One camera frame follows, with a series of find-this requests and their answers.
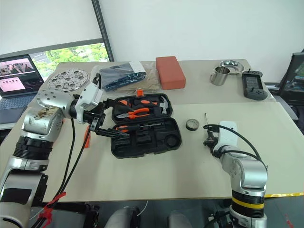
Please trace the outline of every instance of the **metal cup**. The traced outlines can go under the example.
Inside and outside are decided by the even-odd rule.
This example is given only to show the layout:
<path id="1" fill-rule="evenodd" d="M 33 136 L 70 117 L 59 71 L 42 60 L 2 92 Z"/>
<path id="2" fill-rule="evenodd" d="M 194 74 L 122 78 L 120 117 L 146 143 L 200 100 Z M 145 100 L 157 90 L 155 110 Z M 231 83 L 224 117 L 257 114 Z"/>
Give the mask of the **metal cup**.
<path id="1" fill-rule="evenodd" d="M 230 73 L 230 70 L 227 67 L 218 66 L 215 68 L 214 72 L 211 73 L 210 81 L 212 84 L 214 84 L 216 86 L 219 86 L 219 85 L 222 86 L 225 83 L 226 78 L 229 73 Z"/>

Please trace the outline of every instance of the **tool case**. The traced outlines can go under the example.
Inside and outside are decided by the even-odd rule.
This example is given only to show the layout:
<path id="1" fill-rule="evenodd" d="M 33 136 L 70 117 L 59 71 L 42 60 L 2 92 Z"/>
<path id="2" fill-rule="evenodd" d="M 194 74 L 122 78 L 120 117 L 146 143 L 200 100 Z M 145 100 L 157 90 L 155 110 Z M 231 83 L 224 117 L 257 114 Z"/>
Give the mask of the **tool case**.
<path id="1" fill-rule="evenodd" d="M 161 106 L 166 99 L 165 111 Z M 166 94 L 148 94 L 141 96 L 119 97 L 120 101 L 134 110 L 148 108 L 148 112 L 140 112 L 139 117 L 121 117 L 128 114 L 121 113 L 114 107 L 112 119 L 116 123 L 113 129 L 122 130 L 130 135 L 130 138 L 111 138 L 111 151 L 116 158 L 142 157 L 146 153 L 163 153 L 176 150 L 181 145 L 181 133 L 176 121 L 171 118 L 172 106 Z"/>

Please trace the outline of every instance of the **black tool case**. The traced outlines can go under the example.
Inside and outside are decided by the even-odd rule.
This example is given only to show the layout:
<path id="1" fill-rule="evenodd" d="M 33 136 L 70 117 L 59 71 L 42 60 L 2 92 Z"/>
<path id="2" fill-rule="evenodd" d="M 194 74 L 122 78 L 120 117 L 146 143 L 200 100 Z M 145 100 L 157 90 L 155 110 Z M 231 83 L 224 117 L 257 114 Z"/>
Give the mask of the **black tool case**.
<path id="1" fill-rule="evenodd" d="M 168 102 L 166 114 L 162 114 L 162 108 L 159 103 L 163 103 L 163 98 Z M 152 107 L 150 104 L 141 104 L 141 100 L 156 102 L 158 105 Z M 125 96 L 119 97 L 116 101 L 127 101 L 127 105 L 132 109 L 147 108 L 149 106 L 149 115 L 129 119 L 128 117 L 120 119 L 118 115 L 122 114 L 117 107 L 113 108 L 112 119 L 116 123 L 113 129 L 120 126 L 132 126 L 139 124 L 146 126 L 128 132 L 130 138 L 119 139 L 111 138 L 111 151 L 116 158 L 136 158 L 142 157 L 145 153 L 163 153 L 170 150 L 176 150 L 181 145 L 181 133 L 176 121 L 171 118 L 172 106 L 166 94 L 148 94 L 145 96 Z"/>

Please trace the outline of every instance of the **pliers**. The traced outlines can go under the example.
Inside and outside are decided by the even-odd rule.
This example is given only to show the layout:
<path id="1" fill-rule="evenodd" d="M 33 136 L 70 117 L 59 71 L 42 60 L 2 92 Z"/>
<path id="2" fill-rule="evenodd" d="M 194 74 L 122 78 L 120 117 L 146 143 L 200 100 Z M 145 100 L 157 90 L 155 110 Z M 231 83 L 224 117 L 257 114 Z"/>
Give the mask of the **pliers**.
<path id="1" fill-rule="evenodd" d="M 139 113 L 148 113 L 149 111 L 150 111 L 149 108 L 140 108 L 140 109 L 135 110 L 134 112 L 123 113 L 116 117 L 120 118 L 120 119 L 124 119 L 126 117 L 128 117 L 129 119 L 134 119 L 136 117 L 143 117 L 143 116 L 150 115 L 150 114 L 138 115 Z"/>

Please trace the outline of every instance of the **black chair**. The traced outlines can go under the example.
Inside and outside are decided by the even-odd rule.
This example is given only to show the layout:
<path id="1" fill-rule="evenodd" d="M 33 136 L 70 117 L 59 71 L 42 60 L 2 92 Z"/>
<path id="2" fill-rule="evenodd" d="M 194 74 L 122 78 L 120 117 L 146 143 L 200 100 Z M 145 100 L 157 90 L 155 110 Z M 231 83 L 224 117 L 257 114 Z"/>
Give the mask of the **black chair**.
<path id="1" fill-rule="evenodd" d="M 293 53 L 280 83 L 266 83 L 266 86 L 304 133 L 304 50 Z"/>

